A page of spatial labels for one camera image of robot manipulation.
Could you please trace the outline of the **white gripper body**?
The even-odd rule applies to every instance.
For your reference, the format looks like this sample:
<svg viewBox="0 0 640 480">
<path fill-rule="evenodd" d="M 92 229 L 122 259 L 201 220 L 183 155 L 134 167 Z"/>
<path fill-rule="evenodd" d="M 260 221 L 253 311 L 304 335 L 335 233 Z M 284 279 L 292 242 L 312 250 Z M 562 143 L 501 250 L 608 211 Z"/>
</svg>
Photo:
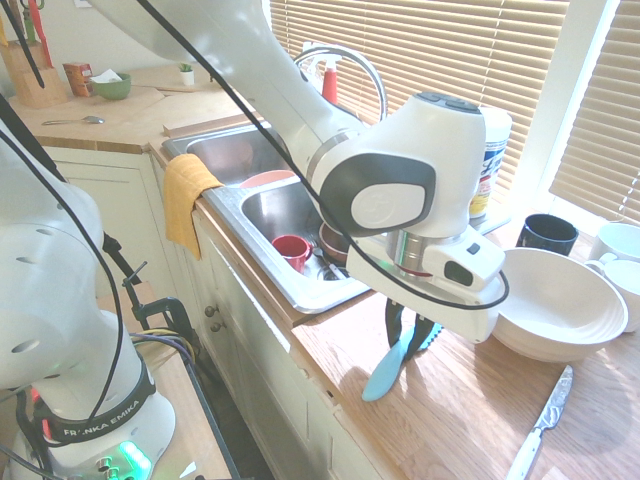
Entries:
<svg viewBox="0 0 640 480">
<path fill-rule="evenodd" d="M 420 280 L 392 263 L 381 238 L 360 238 L 355 243 L 346 263 L 351 277 L 471 342 L 483 342 L 491 335 L 498 305 L 505 300 L 500 277 L 479 291 L 435 275 Z"/>
</svg>

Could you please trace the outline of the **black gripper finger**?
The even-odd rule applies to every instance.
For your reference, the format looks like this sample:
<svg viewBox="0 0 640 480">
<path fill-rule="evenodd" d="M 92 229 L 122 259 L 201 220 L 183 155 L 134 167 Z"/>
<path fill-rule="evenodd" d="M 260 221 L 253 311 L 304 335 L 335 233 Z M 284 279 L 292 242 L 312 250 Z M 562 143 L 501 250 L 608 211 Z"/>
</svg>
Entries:
<svg viewBox="0 0 640 480">
<path fill-rule="evenodd" d="M 389 347 L 393 347 L 402 333 L 402 313 L 404 306 L 388 298 L 385 306 L 385 327 Z"/>
<path fill-rule="evenodd" d="M 437 324 L 418 315 L 415 323 L 415 340 L 417 341 L 417 350 L 422 351 L 428 348 L 432 341 L 437 337 Z"/>
</svg>

